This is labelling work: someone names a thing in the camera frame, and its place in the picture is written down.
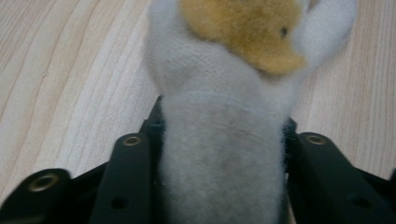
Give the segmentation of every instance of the yellow fluff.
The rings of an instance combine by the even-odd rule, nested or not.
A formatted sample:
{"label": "yellow fluff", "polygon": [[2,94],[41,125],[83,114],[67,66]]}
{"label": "yellow fluff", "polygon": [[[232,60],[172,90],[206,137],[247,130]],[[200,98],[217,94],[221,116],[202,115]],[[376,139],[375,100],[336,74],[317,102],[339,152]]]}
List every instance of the yellow fluff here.
{"label": "yellow fluff", "polygon": [[180,0],[180,9],[198,36],[224,44],[268,74],[305,65],[291,44],[301,17],[296,0]]}

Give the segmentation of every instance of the black bracket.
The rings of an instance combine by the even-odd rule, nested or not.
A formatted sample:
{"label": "black bracket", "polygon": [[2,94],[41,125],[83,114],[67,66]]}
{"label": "black bracket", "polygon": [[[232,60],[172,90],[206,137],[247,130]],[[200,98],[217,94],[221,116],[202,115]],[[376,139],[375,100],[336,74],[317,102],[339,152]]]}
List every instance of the black bracket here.
{"label": "black bracket", "polygon": [[[164,223],[160,101],[139,133],[117,140],[109,162],[76,178],[62,169],[28,176],[0,210],[0,224]],[[354,168],[317,133],[285,126],[288,194],[298,224],[396,223],[396,173],[390,180]]]}

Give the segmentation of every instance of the fuzzy white fabric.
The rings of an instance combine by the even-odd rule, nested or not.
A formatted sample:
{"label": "fuzzy white fabric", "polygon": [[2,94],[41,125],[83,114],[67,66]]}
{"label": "fuzzy white fabric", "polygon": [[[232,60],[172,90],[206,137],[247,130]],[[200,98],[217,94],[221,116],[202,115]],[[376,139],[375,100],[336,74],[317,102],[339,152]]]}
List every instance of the fuzzy white fabric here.
{"label": "fuzzy white fabric", "polygon": [[153,0],[147,54],[163,92],[160,173],[172,224],[276,223],[284,196],[282,126],[304,79],[347,42],[356,0],[321,0],[293,33],[307,67],[262,76],[191,33],[177,0]]}

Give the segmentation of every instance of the yellow plush toy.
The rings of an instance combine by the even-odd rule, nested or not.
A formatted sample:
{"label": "yellow plush toy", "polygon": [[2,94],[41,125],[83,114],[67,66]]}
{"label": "yellow plush toy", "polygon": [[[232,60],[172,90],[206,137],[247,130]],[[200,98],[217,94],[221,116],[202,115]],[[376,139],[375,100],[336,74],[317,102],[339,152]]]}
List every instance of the yellow plush toy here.
{"label": "yellow plush toy", "polygon": [[151,2],[165,223],[279,223],[283,126],[304,80],[347,42],[357,0]]}
{"label": "yellow plush toy", "polygon": [[305,64],[290,38],[302,12],[295,0],[181,0],[180,9],[198,36],[267,74],[290,74]]}

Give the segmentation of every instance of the wooden surface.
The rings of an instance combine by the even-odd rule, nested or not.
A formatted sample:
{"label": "wooden surface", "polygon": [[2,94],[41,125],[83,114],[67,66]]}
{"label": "wooden surface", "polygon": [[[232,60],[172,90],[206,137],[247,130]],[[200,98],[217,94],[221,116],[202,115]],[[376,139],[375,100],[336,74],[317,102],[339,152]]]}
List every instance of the wooden surface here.
{"label": "wooden surface", "polygon": [[[0,0],[0,202],[29,174],[108,160],[158,95],[142,64],[149,0]],[[360,0],[346,50],[293,117],[363,170],[396,167],[396,3]]]}

